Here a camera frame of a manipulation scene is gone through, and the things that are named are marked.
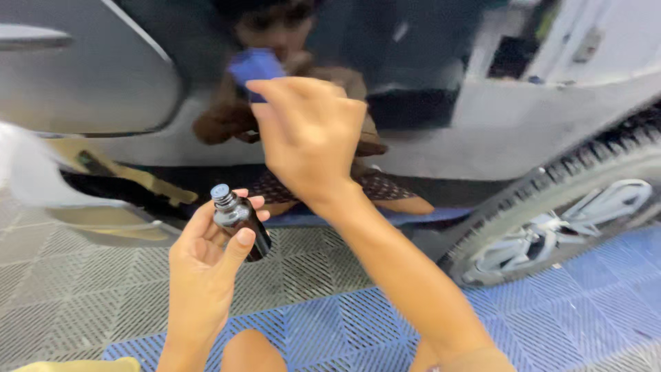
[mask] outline floor grid pattern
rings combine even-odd
[[[241,267],[231,319],[208,359],[255,328],[292,371],[405,371],[419,339],[327,228],[273,229]],[[0,370],[134,355],[156,367],[167,329],[167,247],[92,244],[0,189]],[[466,291],[520,371],[661,372],[661,228],[561,266]]]

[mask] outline blue floor tile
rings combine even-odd
[[[355,355],[353,371],[402,372],[407,371],[413,358],[405,343],[377,346]]]
[[[258,330],[287,359],[286,333],[283,309],[274,308],[253,314],[235,316],[230,320],[234,334],[243,330]]]
[[[493,301],[484,289],[464,289],[463,294],[466,299],[471,303],[475,314],[483,322],[486,319],[498,316],[500,313],[494,305]]]
[[[631,289],[654,311],[661,315],[661,275],[633,283]]]
[[[656,268],[620,237],[613,238],[596,249],[602,262],[620,280],[630,280],[656,273]]]
[[[545,308],[516,312],[505,321],[539,370],[562,371],[584,362],[571,337]]]
[[[485,288],[485,292],[495,307],[503,314],[536,307],[543,303],[535,294],[528,280],[519,280]]]
[[[551,314],[588,361],[598,361],[624,350],[628,343],[586,297],[554,302]]]
[[[661,228],[648,228],[641,232],[640,254],[661,270]]]
[[[348,351],[336,297],[286,307],[284,315],[288,358],[294,367]]]
[[[463,292],[518,371],[583,368],[661,342],[660,257],[661,228],[630,232],[561,268]],[[262,332],[290,371],[406,371],[419,341],[372,288],[230,318],[207,372],[218,370],[223,348],[247,328]],[[103,359],[135,356],[154,371],[164,341],[157,334],[118,342]]]
[[[619,282],[595,251],[563,263],[563,268],[585,291],[604,288]]]
[[[505,320],[500,317],[489,318],[484,321],[484,325],[498,349],[507,355],[510,363],[517,371],[532,372],[537,370],[530,361],[530,354],[523,349],[521,343],[514,337]]]
[[[550,268],[528,279],[537,296],[555,301],[575,297],[582,292],[578,283],[563,268]]]
[[[632,344],[661,340],[661,318],[624,285],[590,294],[594,304]]]
[[[402,336],[401,320],[379,289],[340,295],[345,336],[353,349],[386,344]]]
[[[294,369],[294,372],[341,372],[353,371],[352,365],[354,355],[344,355],[341,357],[330,358],[324,361],[318,361],[311,365],[304,365]]]

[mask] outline bottle neck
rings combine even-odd
[[[234,191],[228,192],[226,195],[214,198],[214,205],[217,210],[230,210],[239,202],[239,196]]]

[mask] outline forearm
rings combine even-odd
[[[404,317],[433,343],[439,357],[493,346],[463,293],[434,262],[374,208],[348,192],[323,216]]]
[[[156,372],[202,372],[213,343],[213,339],[189,342],[168,335]]]

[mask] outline microfiber cloth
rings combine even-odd
[[[268,80],[287,76],[280,62],[268,48],[248,48],[229,62],[229,73],[245,89],[248,80]],[[259,94],[251,93],[252,102],[266,102]]]

